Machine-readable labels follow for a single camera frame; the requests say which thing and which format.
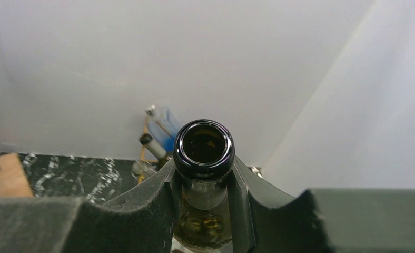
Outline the clear tall glass bottle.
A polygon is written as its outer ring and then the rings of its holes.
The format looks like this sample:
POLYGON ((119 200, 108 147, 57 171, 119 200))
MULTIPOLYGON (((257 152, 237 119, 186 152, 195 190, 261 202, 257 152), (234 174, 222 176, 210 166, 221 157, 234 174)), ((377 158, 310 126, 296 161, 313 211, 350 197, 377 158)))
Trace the clear tall glass bottle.
POLYGON ((147 162, 135 161, 132 165, 131 174, 137 179, 145 180, 156 173, 155 167, 147 162))

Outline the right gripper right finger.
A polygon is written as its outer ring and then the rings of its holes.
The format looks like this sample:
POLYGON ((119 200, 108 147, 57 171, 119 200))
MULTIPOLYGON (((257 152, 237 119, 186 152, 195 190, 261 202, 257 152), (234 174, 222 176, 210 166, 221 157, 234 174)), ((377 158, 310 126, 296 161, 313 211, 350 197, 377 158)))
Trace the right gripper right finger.
POLYGON ((308 189, 293 197, 235 159, 234 252, 415 252, 415 190, 308 189))

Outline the dark brown wine bottle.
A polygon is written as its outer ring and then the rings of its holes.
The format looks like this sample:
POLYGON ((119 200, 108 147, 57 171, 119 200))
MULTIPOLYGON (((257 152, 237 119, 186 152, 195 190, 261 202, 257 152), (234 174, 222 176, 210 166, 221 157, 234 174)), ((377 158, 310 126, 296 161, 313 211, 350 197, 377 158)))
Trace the dark brown wine bottle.
POLYGON ((143 133, 139 141, 141 145, 157 158, 157 171, 159 171, 172 157, 149 133, 143 133))

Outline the blue glass bottle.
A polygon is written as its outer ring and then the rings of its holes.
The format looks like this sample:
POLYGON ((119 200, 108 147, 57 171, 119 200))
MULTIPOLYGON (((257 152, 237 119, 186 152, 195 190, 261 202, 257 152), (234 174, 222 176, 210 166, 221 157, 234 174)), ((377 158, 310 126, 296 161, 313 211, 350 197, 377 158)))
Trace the blue glass bottle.
POLYGON ((182 124, 175 118, 169 107, 151 105, 145 109, 149 121, 147 129, 150 135, 167 151, 171 152, 174 140, 182 124))

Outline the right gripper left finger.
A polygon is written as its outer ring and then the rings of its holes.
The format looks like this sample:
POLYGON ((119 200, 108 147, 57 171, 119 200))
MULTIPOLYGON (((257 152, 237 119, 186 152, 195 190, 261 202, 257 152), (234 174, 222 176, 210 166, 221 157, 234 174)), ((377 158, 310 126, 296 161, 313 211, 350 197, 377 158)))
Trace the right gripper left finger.
POLYGON ((170 252, 175 166, 103 205, 83 197, 0 198, 0 252, 170 252))

